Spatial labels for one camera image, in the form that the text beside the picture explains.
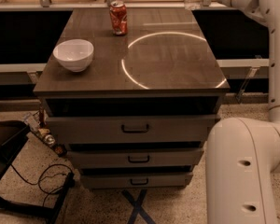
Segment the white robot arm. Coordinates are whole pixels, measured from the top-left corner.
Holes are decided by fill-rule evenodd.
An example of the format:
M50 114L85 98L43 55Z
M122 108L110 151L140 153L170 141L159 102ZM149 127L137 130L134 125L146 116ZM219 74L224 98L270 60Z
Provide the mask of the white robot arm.
M205 155L208 224L278 224L271 173L280 173L280 0L217 0L269 30L269 119L229 118Z

